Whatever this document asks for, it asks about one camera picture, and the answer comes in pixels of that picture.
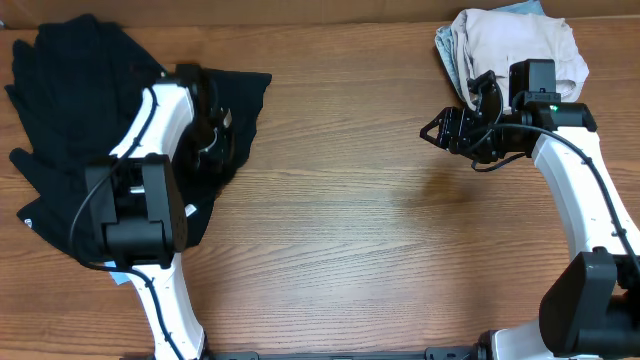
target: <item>black cloth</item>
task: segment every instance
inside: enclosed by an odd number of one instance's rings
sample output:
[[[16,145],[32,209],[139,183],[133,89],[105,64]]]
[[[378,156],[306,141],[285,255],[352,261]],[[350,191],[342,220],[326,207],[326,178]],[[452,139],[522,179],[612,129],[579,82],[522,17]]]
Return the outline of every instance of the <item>black cloth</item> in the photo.
[[[15,81],[5,86],[33,152],[17,148],[9,158],[40,194],[18,217],[69,254],[71,222],[87,193],[85,166],[120,142],[138,112],[143,88],[163,68],[116,24],[99,23],[91,15],[38,30],[33,47],[14,43]],[[236,156],[216,177],[175,174],[184,203],[198,208],[188,218],[188,246],[199,244],[215,194],[248,159],[271,82],[269,74],[207,71],[218,86],[220,105],[231,110]],[[88,209],[74,238],[85,259],[108,259],[93,241]]]

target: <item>dark fabric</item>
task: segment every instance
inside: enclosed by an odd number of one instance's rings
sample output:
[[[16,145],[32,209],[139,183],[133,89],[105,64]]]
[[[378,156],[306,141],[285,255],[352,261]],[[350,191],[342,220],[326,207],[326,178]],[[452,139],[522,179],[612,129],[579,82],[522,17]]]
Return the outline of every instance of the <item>dark fabric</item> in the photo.
[[[17,215],[68,254],[69,228],[87,192],[85,165],[120,142],[138,112],[142,89],[153,84],[163,68],[118,26],[99,23],[91,15],[41,25],[35,45],[18,40],[13,55],[15,81],[5,89],[33,152],[14,149],[9,158],[40,194]],[[208,71],[218,85],[221,105],[231,108],[238,156],[218,177],[175,174],[184,203],[198,207],[188,218],[189,246],[202,239],[216,192],[249,156],[271,81],[268,74]],[[88,211],[80,218],[75,239],[86,259],[108,259],[93,241]]]

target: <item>light blue fabric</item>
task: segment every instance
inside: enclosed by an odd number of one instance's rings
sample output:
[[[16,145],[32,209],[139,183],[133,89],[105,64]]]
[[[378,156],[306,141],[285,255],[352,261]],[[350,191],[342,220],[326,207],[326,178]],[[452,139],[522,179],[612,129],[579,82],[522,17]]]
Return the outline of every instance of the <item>light blue fabric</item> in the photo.
[[[545,15],[539,0],[529,0],[518,4],[507,5],[491,11],[503,11],[514,14]],[[456,89],[460,99],[463,99],[460,79],[458,78],[455,52],[453,51],[453,33],[451,32],[451,26],[443,26],[436,31],[436,48],[440,53],[442,64],[447,70],[447,74],[449,74],[449,79],[451,79],[453,87]]]
[[[116,266],[116,263],[114,263],[113,261],[107,261],[106,263],[104,263],[104,265],[105,266]],[[122,285],[122,284],[130,281],[129,277],[125,273],[110,272],[109,274],[113,278],[113,281],[116,282],[116,285]]]

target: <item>white cloth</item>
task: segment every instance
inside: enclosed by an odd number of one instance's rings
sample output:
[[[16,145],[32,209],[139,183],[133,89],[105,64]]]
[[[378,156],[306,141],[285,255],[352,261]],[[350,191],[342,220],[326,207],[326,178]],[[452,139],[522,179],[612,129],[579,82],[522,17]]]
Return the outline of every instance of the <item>white cloth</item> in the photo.
[[[462,95],[471,109],[466,79],[493,70],[509,107],[509,66],[526,59],[556,63],[556,92],[562,101],[578,99],[589,68],[578,53],[573,30],[564,19],[478,9],[462,11],[451,25]]]

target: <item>cable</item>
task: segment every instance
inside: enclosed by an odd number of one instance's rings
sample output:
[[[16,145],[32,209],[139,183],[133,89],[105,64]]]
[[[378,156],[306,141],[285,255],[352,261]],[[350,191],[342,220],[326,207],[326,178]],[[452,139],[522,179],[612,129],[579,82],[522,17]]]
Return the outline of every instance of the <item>cable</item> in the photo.
[[[471,163],[471,168],[473,170],[477,171],[477,172],[490,172],[490,171],[493,171],[493,170],[498,170],[501,167],[507,165],[508,163],[510,163],[512,161],[515,161],[515,160],[518,160],[521,157],[526,156],[526,155],[527,154],[525,154],[525,153],[515,154],[515,155],[513,155],[511,157],[508,157],[508,158],[500,161],[499,163],[497,163],[497,164],[495,164],[493,166],[489,166],[487,168],[482,168],[482,169],[476,168],[476,165],[478,165],[478,160],[473,160],[473,162]]]
[[[493,82],[493,86],[496,88],[496,91],[498,92],[498,97],[500,98],[500,109],[498,109],[498,116],[496,116],[496,120],[493,122],[493,125],[496,125],[499,121],[500,118],[502,117],[502,111],[504,108],[504,100],[502,99],[502,90],[500,89],[500,85],[498,85],[498,83],[496,81]],[[476,141],[475,144],[469,146],[468,148],[464,149],[463,152],[466,154],[471,154],[475,149],[477,149],[480,145],[482,145],[482,143],[487,140],[487,138],[489,137],[489,135],[491,135],[491,133],[493,132],[493,129],[488,128],[489,130],[487,130],[487,133],[484,134],[484,136]]]
[[[611,200],[611,195],[609,194],[609,190],[607,190],[607,186],[605,185],[604,180],[602,179],[602,175],[600,175],[600,172],[598,171],[596,166],[593,164],[593,160],[590,157],[588,157],[582,150],[580,150],[580,148],[574,145],[571,141],[549,130],[541,129],[535,126],[521,125],[521,124],[494,124],[494,125],[487,126],[487,128],[490,130],[521,129],[521,130],[534,131],[540,134],[547,135],[555,140],[558,140],[559,142],[564,144],[566,147],[573,150],[573,152],[575,152],[582,159],[583,163],[587,165],[589,167],[589,170],[591,170],[591,172],[593,173],[593,177],[596,179],[596,182],[600,187],[600,191],[602,192],[602,197],[604,198],[604,202],[607,205],[607,209],[609,210],[609,215],[611,215],[611,221],[613,222],[613,227],[616,230],[615,236],[617,236],[620,239],[620,243],[622,243],[622,246],[627,252],[627,255],[629,255],[629,257],[631,258],[633,267],[635,268],[638,278],[640,279],[640,263],[638,262],[638,258],[635,252],[633,251],[633,248],[631,247],[629,240],[627,239],[627,230],[625,230],[622,227],[622,224],[620,224],[620,219],[618,218],[618,213],[616,212],[616,209],[613,206],[613,201]]]
[[[135,275],[135,276],[139,277],[140,279],[142,279],[142,281],[144,281],[145,287],[149,288],[149,293],[151,293],[151,298],[153,299],[153,305],[154,305],[154,307],[156,309],[156,316],[158,317],[158,324],[160,325],[160,329],[162,330],[162,335],[164,336],[164,340],[169,343],[169,345],[171,346],[171,348],[175,352],[176,357],[179,360],[184,360],[184,357],[180,353],[180,350],[178,349],[178,346],[175,344],[175,342],[171,338],[171,334],[167,330],[167,327],[166,327],[166,325],[164,323],[164,317],[162,316],[162,311],[160,310],[160,300],[158,299],[158,294],[156,293],[156,290],[153,287],[153,281],[151,279],[149,279],[145,274],[143,274],[142,272],[140,272],[138,270],[135,270],[135,269],[120,269],[120,268],[117,268],[117,267],[96,265],[96,264],[93,264],[91,262],[85,261],[84,259],[82,259],[82,257],[80,256],[79,252],[77,251],[77,244],[73,240],[73,234],[74,234],[75,229],[76,229],[76,224],[78,223],[78,218],[80,218],[80,215],[82,214],[82,211],[87,207],[87,204],[89,203],[91,198],[93,198],[93,196],[95,196],[95,194],[98,192],[98,190],[100,189],[100,186],[102,186],[102,184],[104,184],[108,179],[111,178],[111,175],[114,173],[114,171],[116,171],[124,163],[124,161],[127,158],[129,158],[129,156],[131,156],[133,151],[140,145],[140,140],[142,139],[142,137],[144,136],[145,132],[149,128],[149,125],[151,125],[151,120],[153,119],[153,116],[156,113],[156,108],[158,107],[158,98],[156,97],[156,93],[153,91],[152,88],[149,87],[148,90],[151,93],[151,98],[153,100],[152,100],[152,103],[151,103],[151,112],[149,112],[149,116],[147,117],[147,120],[145,120],[144,124],[142,125],[142,128],[140,129],[140,132],[138,133],[138,135],[133,139],[133,142],[131,143],[131,146],[129,147],[129,149],[127,149],[127,151],[120,157],[120,159],[118,159],[118,161],[116,161],[116,163],[109,170],[109,173],[106,174],[104,177],[102,177],[93,186],[93,188],[91,188],[91,190],[87,193],[87,196],[82,201],[82,204],[80,204],[80,207],[78,208],[78,211],[76,212],[76,216],[73,218],[73,222],[71,223],[71,228],[69,229],[68,244],[69,244],[69,249],[71,249],[72,257],[74,259],[76,259],[76,261],[80,265],[82,265],[82,266],[84,266],[84,267],[86,267],[88,269],[97,270],[97,271],[127,273],[127,274],[131,274],[131,275]]]

